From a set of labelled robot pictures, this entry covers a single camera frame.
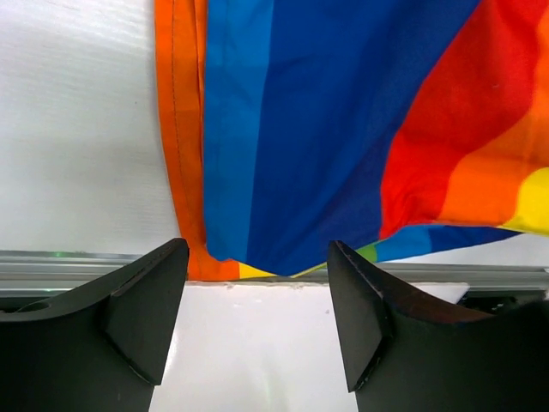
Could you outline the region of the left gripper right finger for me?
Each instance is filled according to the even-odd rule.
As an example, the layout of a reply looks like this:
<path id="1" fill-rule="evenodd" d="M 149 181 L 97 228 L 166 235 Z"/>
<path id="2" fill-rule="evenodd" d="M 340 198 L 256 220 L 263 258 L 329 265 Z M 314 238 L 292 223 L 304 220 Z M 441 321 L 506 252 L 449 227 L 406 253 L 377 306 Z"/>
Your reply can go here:
<path id="1" fill-rule="evenodd" d="M 329 289 L 361 411 L 545 411 L 548 304 L 491 315 L 392 276 L 340 241 Z"/>

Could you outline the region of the rainbow striped shorts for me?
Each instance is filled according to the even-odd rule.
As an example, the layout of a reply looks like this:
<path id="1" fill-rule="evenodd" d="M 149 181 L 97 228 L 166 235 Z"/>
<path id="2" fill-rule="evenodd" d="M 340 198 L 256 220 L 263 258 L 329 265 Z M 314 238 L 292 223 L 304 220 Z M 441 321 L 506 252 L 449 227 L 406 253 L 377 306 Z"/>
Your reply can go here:
<path id="1" fill-rule="evenodd" d="M 545 1 L 158 1 L 194 281 L 548 232 Z"/>

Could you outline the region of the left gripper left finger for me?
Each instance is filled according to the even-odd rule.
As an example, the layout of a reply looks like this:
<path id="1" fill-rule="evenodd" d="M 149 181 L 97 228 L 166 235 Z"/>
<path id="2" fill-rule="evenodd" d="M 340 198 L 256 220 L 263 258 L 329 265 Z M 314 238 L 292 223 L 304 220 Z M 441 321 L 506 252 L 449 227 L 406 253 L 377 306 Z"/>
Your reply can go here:
<path id="1" fill-rule="evenodd" d="M 1 315 L 3 411 L 147 411 L 162 382 L 189 247 Z"/>

